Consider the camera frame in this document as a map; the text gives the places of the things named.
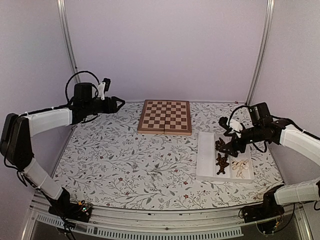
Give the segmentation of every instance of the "black cable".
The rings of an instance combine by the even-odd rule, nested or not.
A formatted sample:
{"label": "black cable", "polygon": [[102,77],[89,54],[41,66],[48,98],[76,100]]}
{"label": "black cable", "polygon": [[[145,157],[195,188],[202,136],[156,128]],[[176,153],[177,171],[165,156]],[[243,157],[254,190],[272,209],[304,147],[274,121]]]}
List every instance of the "black cable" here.
{"label": "black cable", "polygon": [[82,123],[82,124],[90,123],[90,122],[94,121],[95,119],[97,119],[97,117],[99,117],[99,116],[97,115],[97,116],[95,116],[94,118],[92,118],[92,119],[90,119],[90,120],[88,120],[88,121],[82,121],[81,123]]}
{"label": "black cable", "polygon": [[293,126],[295,126],[299,131],[309,135],[310,137],[314,138],[314,139],[317,139],[320,141],[320,137],[310,133],[310,132],[307,132],[307,131],[304,131],[301,127],[299,127],[293,120],[291,120],[290,118],[285,118],[285,117],[278,117],[278,116],[273,116],[271,115],[271,117],[273,117],[274,119],[285,119],[287,121],[289,121],[289,123],[291,123]]}
{"label": "black cable", "polygon": [[278,233],[280,231],[282,231],[283,229],[285,229],[291,222],[291,220],[294,218],[294,215],[295,215],[295,209],[296,209],[296,204],[294,203],[293,204],[293,210],[292,210],[292,214],[290,216],[290,219],[288,220],[288,222],[286,223],[286,225],[284,225],[283,228],[279,229],[278,231],[276,230],[274,233]]}
{"label": "black cable", "polygon": [[248,108],[248,107],[249,107],[248,105],[241,105],[241,106],[238,106],[236,109],[234,109],[234,110],[232,111],[229,119],[228,119],[228,123],[227,123],[228,127],[230,127],[230,121],[231,121],[233,115],[235,114],[235,112],[238,111],[239,109]]}
{"label": "black cable", "polygon": [[71,223],[64,217],[64,216],[61,216],[58,212],[58,210],[56,209],[55,207],[55,204],[52,203],[52,200],[50,197],[48,197],[41,189],[38,189],[39,192],[42,193],[42,195],[47,199],[47,201],[51,204],[51,206],[53,207],[53,209],[55,210],[56,214],[61,218],[61,220],[63,221],[63,227],[64,227],[64,233],[65,233],[65,236],[69,239],[69,240],[72,240],[68,234],[70,233],[73,237],[73,240],[77,240],[76,237],[74,236],[73,232],[71,231],[71,228],[70,228],[70,225]]}
{"label": "black cable", "polygon": [[67,104],[69,104],[69,102],[70,102],[69,97],[68,97],[68,85],[69,85],[69,83],[71,82],[71,80],[72,80],[75,76],[77,76],[77,75],[79,75],[79,74],[84,74],[84,73],[87,73],[87,74],[92,75],[92,76],[96,79],[96,81],[98,82],[98,85],[100,84],[99,79],[98,79],[97,76],[94,75],[92,72],[86,71],[86,70],[85,70],[85,71],[78,71],[78,72],[76,72],[75,74],[73,74],[73,75],[69,78],[69,80],[66,82],[66,85],[65,85],[64,93],[65,93],[65,98],[66,98]]}
{"label": "black cable", "polygon": [[318,203],[318,201],[315,201],[315,202],[314,202],[314,205],[313,205],[313,209],[314,209],[315,211],[319,211],[319,210],[320,210],[320,207],[317,208],[317,203]]}
{"label": "black cable", "polygon": [[255,149],[257,149],[260,153],[266,153],[268,148],[267,148],[267,141],[263,142],[264,144],[264,150],[262,151],[254,142],[252,143],[252,145],[255,147]]}
{"label": "black cable", "polygon": [[240,213],[241,213],[241,210],[243,209],[243,207],[242,208],[240,208],[240,210],[239,210],[239,212],[238,212],[238,217],[240,218],[240,219],[244,219],[244,217],[240,217]]}

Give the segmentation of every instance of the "floral tablecloth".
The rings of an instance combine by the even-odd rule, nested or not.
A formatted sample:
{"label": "floral tablecloth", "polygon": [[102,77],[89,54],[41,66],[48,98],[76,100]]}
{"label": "floral tablecloth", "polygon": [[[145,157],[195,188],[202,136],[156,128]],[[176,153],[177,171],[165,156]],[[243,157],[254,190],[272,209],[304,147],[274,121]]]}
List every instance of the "floral tablecloth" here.
{"label": "floral tablecloth", "polygon": [[[260,202],[283,180],[274,159],[252,146],[252,183],[195,179],[198,133],[223,133],[221,116],[237,104],[190,103],[191,136],[138,134],[143,103],[127,103],[116,114],[78,124],[54,174],[73,201],[127,209],[190,210]],[[246,109],[234,118],[250,126]]]}

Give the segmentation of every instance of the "metal extrusion bar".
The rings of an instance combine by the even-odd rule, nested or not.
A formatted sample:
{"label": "metal extrusion bar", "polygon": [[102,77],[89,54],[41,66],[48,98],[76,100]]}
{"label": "metal extrusion bar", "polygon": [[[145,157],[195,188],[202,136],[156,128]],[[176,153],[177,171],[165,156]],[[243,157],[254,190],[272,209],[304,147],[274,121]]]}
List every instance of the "metal extrusion bar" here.
{"label": "metal extrusion bar", "polygon": [[[68,53],[71,70],[72,70],[72,73],[75,74],[78,72],[78,68],[77,68],[76,58],[74,55],[74,50],[73,50],[72,43],[71,43],[65,0],[57,0],[57,6],[58,6],[60,23],[61,23],[61,27],[62,27],[64,42],[65,42],[66,50]],[[81,82],[79,75],[75,76],[74,79],[75,79],[76,84]]]}
{"label": "metal extrusion bar", "polygon": [[265,52],[266,52],[267,42],[268,42],[268,38],[269,38],[269,34],[270,34],[272,17],[273,17],[273,13],[274,13],[274,7],[275,7],[275,0],[268,0],[259,54],[258,54],[258,58],[256,61],[256,65],[255,65],[252,81],[250,84],[249,92],[248,92],[248,95],[247,95],[246,101],[245,101],[245,103],[247,105],[251,104],[253,97],[254,97],[254,94],[255,94],[255,90],[257,88],[257,83],[258,83],[258,79],[260,76],[260,72],[261,72],[261,68],[262,68],[262,64],[263,64],[263,60],[264,60],[264,56],[265,56]]}

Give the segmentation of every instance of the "chessboard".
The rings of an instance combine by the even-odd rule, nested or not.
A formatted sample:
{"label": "chessboard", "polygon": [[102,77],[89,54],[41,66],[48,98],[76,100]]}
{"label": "chessboard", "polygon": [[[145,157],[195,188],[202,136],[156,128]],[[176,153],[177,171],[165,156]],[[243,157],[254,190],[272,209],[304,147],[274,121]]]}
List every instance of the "chessboard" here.
{"label": "chessboard", "polygon": [[174,100],[145,100],[138,125],[139,134],[190,136],[190,103]]}

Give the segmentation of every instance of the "purple-tinted wall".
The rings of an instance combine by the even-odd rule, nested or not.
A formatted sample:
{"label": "purple-tinted wall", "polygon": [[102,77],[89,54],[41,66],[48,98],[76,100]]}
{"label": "purple-tinted wall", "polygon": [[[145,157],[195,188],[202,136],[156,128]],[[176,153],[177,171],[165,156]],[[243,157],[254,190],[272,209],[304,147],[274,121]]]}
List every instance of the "purple-tinted wall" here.
{"label": "purple-tinted wall", "polygon": [[80,68],[127,101],[244,102],[267,1],[67,0]]}
{"label": "purple-tinted wall", "polygon": [[[0,33],[2,131],[8,113],[64,104],[65,82],[72,73],[56,0],[1,0]],[[35,158],[48,172],[69,131],[69,127],[55,129],[32,139]],[[0,182],[0,239],[17,240],[34,191],[24,187],[15,171],[3,163]]]}
{"label": "purple-tinted wall", "polygon": [[[253,103],[267,102],[275,116],[293,119],[320,136],[320,1],[275,1],[271,32]],[[272,154],[287,184],[320,176],[320,166],[275,144]],[[318,212],[306,206],[314,239]]]}

